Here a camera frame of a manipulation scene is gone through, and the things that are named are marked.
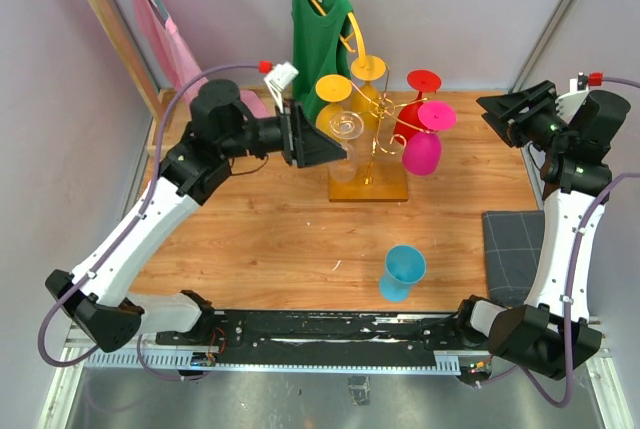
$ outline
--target wooden tabletop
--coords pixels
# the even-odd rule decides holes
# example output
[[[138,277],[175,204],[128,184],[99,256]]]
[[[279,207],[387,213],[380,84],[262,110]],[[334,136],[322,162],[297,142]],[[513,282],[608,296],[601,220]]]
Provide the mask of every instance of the wooden tabletop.
[[[409,175],[409,202],[330,203],[326,167],[296,169],[275,156],[258,173],[225,182],[169,237],[132,290],[191,289],[220,309],[448,311],[471,294],[486,296],[481,214],[536,204],[520,151],[481,119],[481,95],[438,94],[458,123],[441,134],[436,173]],[[415,94],[391,97],[400,103]],[[176,114],[174,125],[187,117]],[[245,158],[234,170],[259,163]],[[394,304],[382,298],[378,280],[397,244],[422,251],[428,270]]]

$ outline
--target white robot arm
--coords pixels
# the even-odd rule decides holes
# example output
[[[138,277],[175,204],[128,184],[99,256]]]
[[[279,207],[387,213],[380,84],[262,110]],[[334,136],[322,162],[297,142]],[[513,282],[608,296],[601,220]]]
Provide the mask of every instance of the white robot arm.
[[[519,93],[478,100],[487,111],[483,117],[508,145],[533,143],[545,152],[540,169],[545,181],[545,231],[536,277],[524,304],[506,308],[472,296],[460,306],[457,328],[468,345],[488,339],[492,354],[554,379],[565,375],[566,303],[571,306],[574,366],[600,347],[602,335],[587,326],[587,279],[593,238],[606,200],[595,208],[585,227],[579,226],[596,196],[611,182],[602,159],[630,109],[616,94],[590,91],[587,82],[580,74],[572,80],[571,91],[558,98],[555,86],[545,81]],[[580,252],[571,261],[577,231]]]
[[[290,64],[278,65],[265,82],[279,96],[296,74]],[[217,79],[202,86],[191,103],[192,120],[181,141],[168,151],[157,178],[136,205],[70,273],[56,270],[47,278],[46,287],[59,301],[76,287],[62,307],[104,352],[143,333],[175,331],[196,340],[210,335],[202,319],[203,311],[212,308],[197,294],[147,296],[128,291],[167,237],[232,175],[231,159],[263,159],[281,152],[289,165],[302,168],[346,157],[340,144],[306,120],[299,103],[276,97],[276,105],[275,117],[255,119],[233,82]],[[99,260],[103,263],[95,270]]]

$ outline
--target pink cloth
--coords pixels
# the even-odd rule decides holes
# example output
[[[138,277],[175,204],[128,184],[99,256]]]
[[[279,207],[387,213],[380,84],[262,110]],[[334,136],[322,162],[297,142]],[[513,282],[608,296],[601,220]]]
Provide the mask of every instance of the pink cloth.
[[[138,27],[151,45],[151,50],[160,64],[162,72],[174,89],[181,88],[187,81],[197,76],[200,66],[180,36],[178,26],[171,16],[163,25],[156,16],[150,0],[132,0]],[[185,92],[183,101],[189,104],[197,95],[205,79],[194,84]],[[240,99],[256,117],[269,117],[271,114],[262,100],[253,91],[240,91]]]

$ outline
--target metal frame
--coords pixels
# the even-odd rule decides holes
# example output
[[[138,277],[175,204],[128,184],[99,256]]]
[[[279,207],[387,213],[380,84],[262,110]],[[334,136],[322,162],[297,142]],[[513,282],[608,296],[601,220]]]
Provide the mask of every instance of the metal frame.
[[[559,0],[555,9],[551,13],[551,16],[549,17],[545,28],[542,30],[540,37],[534,44],[529,57],[527,57],[527,60],[522,66],[522,69],[520,69],[518,77],[516,77],[516,80],[511,86],[511,89],[509,89],[509,92],[517,92],[524,87],[525,81],[533,71],[533,68],[544,53],[549,42],[562,24],[562,21],[564,21],[565,17],[571,10],[574,2],[575,0]]]
[[[77,358],[83,352],[84,350],[79,347],[65,347],[61,359],[69,361]],[[67,426],[83,369],[83,362],[75,366],[56,369],[49,387],[49,394],[40,414],[40,420],[36,426],[38,429],[60,429]]]
[[[601,348],[598,354],[587,361],[587,369],[605,427],[635,427],[609,349]]]
[[[158,98],[158,86],[125,22],[122,11],[115,0],[87,0],[87,2],[122,59],[149,112],[159,120],[164,109]]]
[[[538,169],[536,169],[536,165],[533,162],[533,158],[527,151],[527,147],[523,147],[520,149],[520,153],[522,154],[522,160],[524,161],[524,167],[527,170],[527,175],[529,176],[529,182],[531,183],[531,190],[533,191],[533,197],[536,199],[536,205],[538,209],[542,210],[542,189],[543,184],[540,180],[540,175],[538,173]]]
[[[144,361],[152,369],[173,369],[183,371],[203,371],[203,372],[295,372],[295,373],[339,373],[339,374],[362,374],[372,373],[384,374],[419,374],[428,376],[459,376],[460,364],[457,355],[436,354],[435,366],[422,367],[350,367],[332,366],[317,367],[313,365],[300,364],[256,364],[247,366],[245,364],[218,363],[215,366],[194,367],[191,361],[196,351],[187,349],[167,348],[145,349]],[[91,356],[85,363],[85,367],[92,368],[118,368],[118,369],[142,369],[138,362],[136,350],[133,348],[120,349],[117,352],[104,354],[100,351]]]

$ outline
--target green tank top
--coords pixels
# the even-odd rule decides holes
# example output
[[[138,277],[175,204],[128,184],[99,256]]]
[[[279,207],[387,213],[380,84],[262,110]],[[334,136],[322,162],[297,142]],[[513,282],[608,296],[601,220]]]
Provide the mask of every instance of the green tank top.
[[[317,0],[322,16],[309,0],[293,0],[293,65],[299,74],[293,80],[293,97],[300,101],[304,113],[315,123],[327,102],[318,97],[315,85],[327,74],[351,78],[347,49],[340,35],[347,36],[351,25],[347,17],[353,10],[349,0]]]

